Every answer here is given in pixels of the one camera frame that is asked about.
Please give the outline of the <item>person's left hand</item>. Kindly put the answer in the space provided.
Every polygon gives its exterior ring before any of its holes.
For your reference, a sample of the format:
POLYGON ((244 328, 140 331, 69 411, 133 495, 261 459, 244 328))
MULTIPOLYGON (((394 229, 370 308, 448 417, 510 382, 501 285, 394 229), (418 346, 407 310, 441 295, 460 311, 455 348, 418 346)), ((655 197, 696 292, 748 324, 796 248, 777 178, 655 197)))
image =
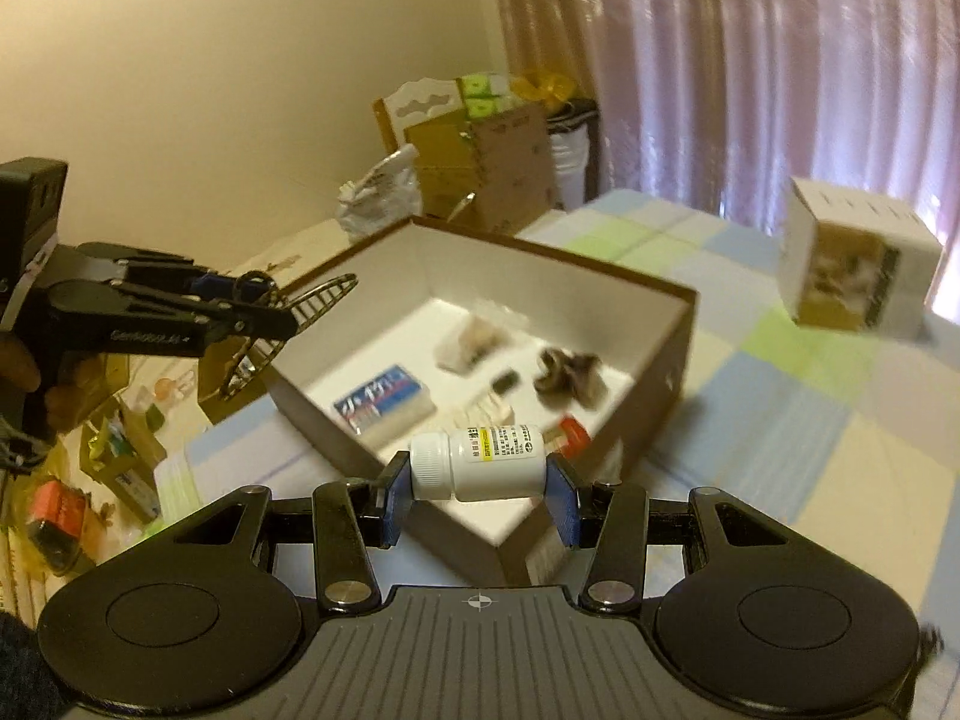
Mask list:
MULTIPOLYGON (((85 387, 80 383, 82 365, 60 367, 59 377, 43 392, 43 418, 54 436, 70 433, 82 421, 85 387)), ((34 395, 43 388, 41 369, 26 346, 8 332, 2 333, 2 382, 18 395, 34 395)), ((29 475, 50 452, 48 440, 36 439, 23 431, 2 427, 2 468, 14 475, 29 475)))

